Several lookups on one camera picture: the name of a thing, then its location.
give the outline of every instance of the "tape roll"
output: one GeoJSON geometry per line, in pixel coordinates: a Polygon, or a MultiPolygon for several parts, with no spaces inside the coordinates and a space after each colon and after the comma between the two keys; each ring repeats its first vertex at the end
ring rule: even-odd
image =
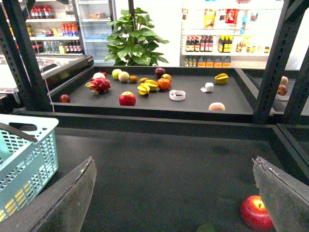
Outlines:
{"type": "Polygon", "coordinates": [[[211,82],[207,82],[206,84],[205,84],[205,87],[202,87],[201,88],[201,91],[202,92],[213,92],[213,89],[214,89],[214,86],[213,86],[213,83],[211,83],[211,82]]]}
{"type": "Polygon", "coordinates": [[[169,92],[169,98],[173,101],[182,101],[185,99],[185,92],[182,90],[171,90],[169,92]]]}

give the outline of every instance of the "glass display case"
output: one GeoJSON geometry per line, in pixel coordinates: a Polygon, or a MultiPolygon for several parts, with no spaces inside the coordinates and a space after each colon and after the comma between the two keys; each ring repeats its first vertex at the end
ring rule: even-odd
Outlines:
{"type": "Polygon", "coordinates": [[[75,0],[85,54],[90,54],[98,66],[111,66],[114,61],[105,62],[108,53],[106,40],[112,33],[108,24],[114,19],[114,0],[75,0]]]}

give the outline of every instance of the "orange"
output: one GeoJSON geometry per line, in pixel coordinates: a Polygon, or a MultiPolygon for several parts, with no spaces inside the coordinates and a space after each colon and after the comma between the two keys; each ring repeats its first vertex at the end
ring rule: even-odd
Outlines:
{"type": "Polygon", "coordinates": [[[160,90],[168,90],[170,88],[170,81],[168,79],[161,78],[157,83],[160,90]]]}

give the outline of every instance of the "black tray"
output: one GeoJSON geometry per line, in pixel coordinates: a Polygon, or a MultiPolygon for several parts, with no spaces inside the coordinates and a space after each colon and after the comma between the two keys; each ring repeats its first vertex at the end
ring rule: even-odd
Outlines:
{"type": "Polygon", "coordinates": [[[309,126],[278,124],[278,127],[309,166],[309,126]]]}
{"type": "Polygon", "coordinates": [[[172,119],[192,119],[208,121],[251,122],[257,93],[252,93],[254,85],[240,69],[199,69],[199,68],[165,68],[173,77],[172,89],[184,90],[184,101],[169,99],[169,91],[150,93],[141,96],[139,84],[121,83],[112,78],[112,70],[120,68],[138,78],[148,77],[157,80],[154,75],[156,67],[92,67],[75,78],[60,85],[51,92],[56,112],[96,114],[111,116],[137,116],[172,119]],[[108,92],[95,95],[85,84],[96,72],[106,72],[111,80],[108,92]],[[214,77],[226,73],[230,79],[225,85],[217,85],[214,77]],[[206,82],[215,83],[213,93],[203,93],[200,88],[206,82]],[[134,107],[120,106],[119,96],[122,92],[131,91],[137,98],[134,107]],[[59,103],[61,94],[69,94],[71,103],[59,103]],[[209,111],[213,102],[222,102],[225,112],[209,111]]]}
{"type": "Polygon", "coordinates": [[[195,232],[207,221],[218,231],[252,232],[239,207],[258,194],[257,156],[309,183],[309,168],[275,125],[28,115],[60,121],[59,170],[49,184],[85,158],[95,159],[98,175],[83,232],[195,232]]]}

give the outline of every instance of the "white wall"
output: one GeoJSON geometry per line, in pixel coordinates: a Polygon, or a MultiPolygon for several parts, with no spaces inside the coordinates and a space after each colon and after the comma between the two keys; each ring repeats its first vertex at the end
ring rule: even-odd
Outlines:
{"type": "MultiPolygon", "coordinates": [[[[127,0],[115,0],[117,18],[121,17],[120,11],[128,9],[127,0]]],[[[160,44],[156,52],[164,53],[164,58],[168,64],[159,62],[159,66],[179,67],[180,47],[182,31],[182,5],[181,0],[134,0],[134,8],[140,7],[149,13],[153,20],[154,31],[164,40],[169,40],[167,44],[160,44]]]]}

